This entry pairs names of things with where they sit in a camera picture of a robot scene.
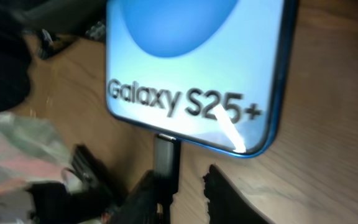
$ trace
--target light blue screen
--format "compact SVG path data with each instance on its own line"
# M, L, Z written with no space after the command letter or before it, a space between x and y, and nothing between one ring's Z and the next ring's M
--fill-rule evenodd
M110 0L109 110L235 152L253 148L270 112L282 11L283 0ZM202 91L193 95L202 104L199 115L186 111L197 109L187 97L192 88ZM216 120L203 117L215 99L205 97L208 90L221 95L209 111ZM241 109L235 124L235 110L225 110L226 93L242 95L229 101ZM260 114L251 119L245 111L252 104Z

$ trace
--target wooden surface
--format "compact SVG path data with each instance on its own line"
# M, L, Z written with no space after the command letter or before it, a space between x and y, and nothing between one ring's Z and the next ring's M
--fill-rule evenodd
M19 114L52 120L131 189L152 168L152 133L104 106L104 45L81 40L30 69ZM217 164L275 223L358 223L358 0L302 1L278 137L255 159L185 144L173 223L207 223L202 176Z

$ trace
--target phone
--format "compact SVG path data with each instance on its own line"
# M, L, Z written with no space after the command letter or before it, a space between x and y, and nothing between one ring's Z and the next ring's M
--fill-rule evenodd
M272 143L296 0L109 0L117 119L237 157Z

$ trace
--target brown table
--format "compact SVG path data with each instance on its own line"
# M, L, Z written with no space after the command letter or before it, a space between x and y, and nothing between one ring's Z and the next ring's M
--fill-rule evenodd
M103 44L81 40L35 60L30 75L34 91L19 114L52 120L69 146L85 143L129 189L152 168L152 133L105 108ZM358 223L358 0L301 2L276 141L255 159L185 144L173 223L208 222L210 164L276 223Z

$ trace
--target smartphone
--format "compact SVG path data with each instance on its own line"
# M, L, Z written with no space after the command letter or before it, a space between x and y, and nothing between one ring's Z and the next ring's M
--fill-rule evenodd
M297 5L109 0L108 110L232 156L261 154L277 132Z

